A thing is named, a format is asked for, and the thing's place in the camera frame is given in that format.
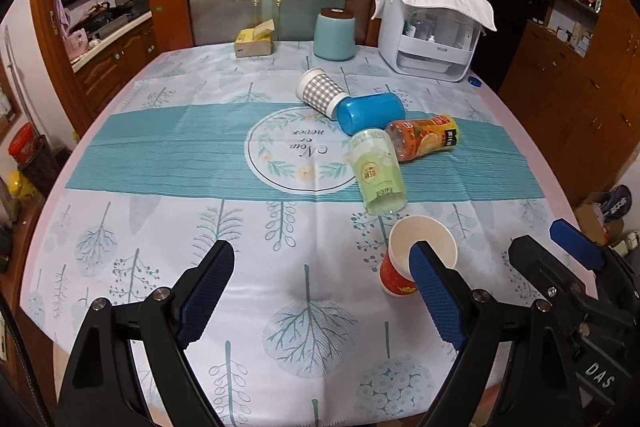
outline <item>gray checkered cup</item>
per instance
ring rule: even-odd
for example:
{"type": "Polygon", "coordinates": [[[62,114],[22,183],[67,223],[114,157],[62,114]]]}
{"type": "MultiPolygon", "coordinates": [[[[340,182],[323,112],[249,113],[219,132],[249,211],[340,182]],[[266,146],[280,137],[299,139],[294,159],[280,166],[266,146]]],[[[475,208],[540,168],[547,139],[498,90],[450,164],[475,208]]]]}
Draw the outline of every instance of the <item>gray checkered cup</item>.
{"type": "Polygon", "coordinates": [[[300,77],[296,96],[331,120],[335,120],[335,110],[348,94],[323,70],[312,68],[300,77]]]}

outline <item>white paper cup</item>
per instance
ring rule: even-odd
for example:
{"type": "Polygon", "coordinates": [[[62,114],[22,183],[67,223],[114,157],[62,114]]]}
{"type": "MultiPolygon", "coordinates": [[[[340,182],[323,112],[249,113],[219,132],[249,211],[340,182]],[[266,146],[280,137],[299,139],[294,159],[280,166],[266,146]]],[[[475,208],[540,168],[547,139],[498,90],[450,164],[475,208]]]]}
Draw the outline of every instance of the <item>white paper cup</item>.
{"type": "Polygon", "coordinates": [[[399,219],[389,233],[389,247],[381,263],[380,281],[387,293],[411,295],[417,290],[409,270],[409,252],[418,241],[428,241],[447,268],[458,262],[458,245],[449,229],[429,216],[407,216],[399,219]]]}
{"type": "Polygon", "coordinates": [[[321,68],[305,71],[296,87],[296,97],[331,120],[335,120],[335,109],[348,94],[321,68]]]}

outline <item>door handle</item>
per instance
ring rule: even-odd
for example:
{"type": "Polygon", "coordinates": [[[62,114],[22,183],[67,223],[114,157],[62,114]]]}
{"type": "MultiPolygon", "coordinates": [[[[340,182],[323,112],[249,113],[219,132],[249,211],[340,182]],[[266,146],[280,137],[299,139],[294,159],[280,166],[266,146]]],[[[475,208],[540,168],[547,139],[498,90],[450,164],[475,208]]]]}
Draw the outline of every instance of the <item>door handle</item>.
{"type": "Polygon", "coordinates": [[[56,22],[56,15],[53,13],[53,10],[49,10],[49,15],[51,17],[51,25],[53,26],[53,32],[58,34],[58,23],[56,22]]]}

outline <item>light blue canister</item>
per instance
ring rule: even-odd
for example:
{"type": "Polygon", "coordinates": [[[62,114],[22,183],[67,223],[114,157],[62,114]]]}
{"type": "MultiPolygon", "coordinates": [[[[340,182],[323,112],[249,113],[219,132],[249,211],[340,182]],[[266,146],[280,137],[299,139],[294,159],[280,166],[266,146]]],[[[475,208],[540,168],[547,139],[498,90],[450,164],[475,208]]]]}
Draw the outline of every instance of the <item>light blue canister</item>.
{"type": "Polygon", "coordinates": [[[356,54],[353,11],[322,8],[316,20],[314,54],[324,60],[349,60],[356,54]]]}

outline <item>tablecloth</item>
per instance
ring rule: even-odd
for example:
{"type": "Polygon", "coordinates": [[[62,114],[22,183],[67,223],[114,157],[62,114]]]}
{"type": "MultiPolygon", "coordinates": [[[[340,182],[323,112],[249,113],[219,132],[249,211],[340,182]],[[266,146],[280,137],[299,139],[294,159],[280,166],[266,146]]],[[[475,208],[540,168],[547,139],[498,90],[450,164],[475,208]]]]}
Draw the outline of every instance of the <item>tablecloth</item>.
{"type": "MultiPolygon", "coordinates": [[[[21,305],[69,351],[94,298],[143,299],[230,241],[235,272],[186,351],[227,425],[357,425],[428,409],[456,353],[418,295],[380,287],[402,216],[447,225],[456,269],[502,301],[538,297],[508,261],[512,238],[528,233],[567,263],[548,237],[554,212],[478,88],[395,74],[375,48],[342,63],[309,42],[239,60],[232,44],[163,54],[108,111],[47,202],[21,305]],[[456,149],[402,166],[400,212],[364,211],[348,137],[295,98],[310,67],[352,96],[391,90],[411,117],[458,120],[456,149]]],[[[145,397],[162,408],[142,343],[133,350],[145,397]]]]}

